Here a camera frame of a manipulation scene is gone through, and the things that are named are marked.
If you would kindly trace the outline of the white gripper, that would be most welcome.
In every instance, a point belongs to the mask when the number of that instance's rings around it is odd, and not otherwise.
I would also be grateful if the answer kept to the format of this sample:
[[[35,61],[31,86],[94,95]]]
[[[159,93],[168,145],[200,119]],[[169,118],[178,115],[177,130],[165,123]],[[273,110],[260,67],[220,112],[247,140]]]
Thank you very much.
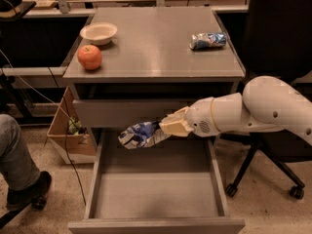
[[[212,114],[213,98],[203,98],[190,107],[185,106],[164,118],[159,126],[165,134],[187,137],[192,131],[198,137],[217,135]]]

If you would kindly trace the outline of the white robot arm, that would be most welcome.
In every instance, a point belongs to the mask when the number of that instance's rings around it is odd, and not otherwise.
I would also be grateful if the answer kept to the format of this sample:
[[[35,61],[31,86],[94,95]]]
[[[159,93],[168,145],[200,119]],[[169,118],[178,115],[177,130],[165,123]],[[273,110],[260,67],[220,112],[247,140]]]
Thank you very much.
[[[287,130],[312,144],[312,102],[278,78],[258,76],[241,93],[203,98],[181,108],[164,118],[160,128],[178,137]]]

